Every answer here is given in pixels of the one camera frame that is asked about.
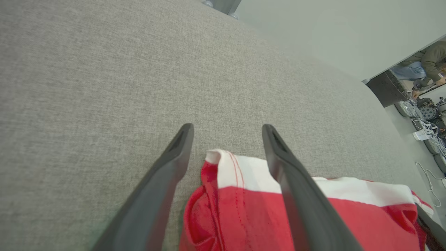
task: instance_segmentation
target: white cable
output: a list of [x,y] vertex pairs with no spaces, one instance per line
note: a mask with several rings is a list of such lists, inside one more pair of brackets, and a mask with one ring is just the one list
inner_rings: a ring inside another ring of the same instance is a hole
[[437,140],[437,142],[435,142],[435,141],[431,141],[431,142],[434,143],[435,146],[437,146],[437,147],[439,147],[441,150],[443,150],[442,147],[444,147],[444,146],[438,141],[438,139],[436,139],[436,140]]
[[[422,120],[416,120],[416,119],[411,119],[412,121],[417,121],[417,122],[420,122],[421,123],[421,126],[423,126],[423,124],[426,124],[424,121],[422,121]],[[415,127],[417,127],[418,129],[420,129],[420,130],[424,130],[424,128],[420,128],[420,127],[418,127],[415,123],[413,124]]]
[[437,137],[437,139],[438,139],[438,143],[440,144],[440,147],[439,147],[440,151],[443,153],[443,156],[446,157],[446,152],[443,150],[443,149],[445,149],[446,147],[445,147],[443,144],[440,143],[440,142],[442,142],[443,140],[442,140],[438,135],[435,135],[435,136]]
[[424,169],[423,166],[417,161],[415,162],[415,166],[419,165],[421,167],[421,169],[423,169],[424,174],[426,174],[427,180],[429,181],[429,185],[430,185],[430,189],[427,192],[432,192],[432,194],[435,196],[435,198],[437,199],[438,202],[440,202],[440,205],[435,205],[435,207],[440,207],[442,205],[442,202],[438,199],[438,197],[435,195],[434,193],[434,187],[432,186],[432,182],[430,181],[429,175],[427,175],[427,172],[430,172],[430,174],[432,175],[432,177],[434,177],[437,180],[442,180],[442,179],[446,179],[446,178],[437,178],[434,176],[434,174],[429,170],[429,169]]

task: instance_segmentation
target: gray fabric surface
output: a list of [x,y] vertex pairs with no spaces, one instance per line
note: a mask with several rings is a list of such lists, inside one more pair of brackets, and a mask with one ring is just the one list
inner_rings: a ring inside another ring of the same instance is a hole
[[0,2],[0,249],[87,250],[183,123],[206,150],[264,158],[275,125],[313,176],[406,184],[431,202],[360,81],[195,0]]

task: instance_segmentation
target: person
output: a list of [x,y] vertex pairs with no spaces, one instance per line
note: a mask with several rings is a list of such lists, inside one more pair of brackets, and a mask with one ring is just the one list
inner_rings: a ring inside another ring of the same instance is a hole
[[392,67],[391,71],[400,80],[414,81],[412,96],[417,98],[422,91],[430,89],[433,85],[446,84],[446,78],[437,69],[437,65],[445,59],[446,41],[438,41]]

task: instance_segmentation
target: red cloth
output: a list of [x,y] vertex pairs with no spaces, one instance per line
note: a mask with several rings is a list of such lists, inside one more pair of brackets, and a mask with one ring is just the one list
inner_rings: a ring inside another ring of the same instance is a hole
[[[283,198],[265,173],[266,161],[219,151],[206,158],[203,186],[186,205],[180,250],[294,250]],[[364,250],[424,250],[415,203],[433,211],[406,186],[354,178],[315,181]]]

